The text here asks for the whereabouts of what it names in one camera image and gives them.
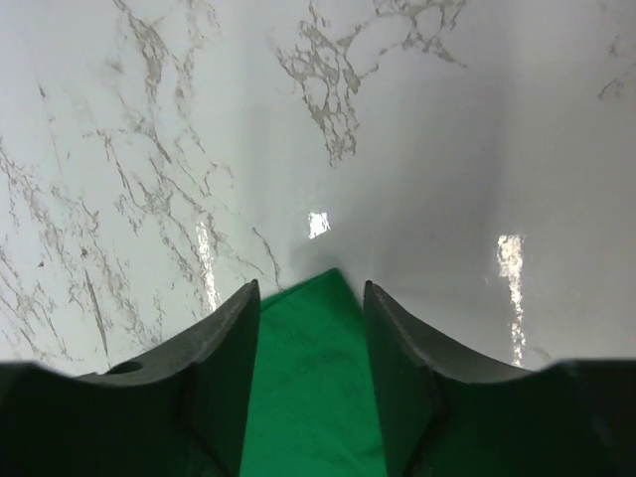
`green cloth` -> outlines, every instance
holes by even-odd
[[[362,310],[336,269],[262,302],[240,475],[387,475]]]

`marble surface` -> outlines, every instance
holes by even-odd
[[[535,369],[634,356],[631,0],[1,0],[0,359],[105,371],[340,266]]]

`marble floor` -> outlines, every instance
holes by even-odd
[[[636,2],[0,0],[0,359],[105,371],[332,266],[636,355]]]

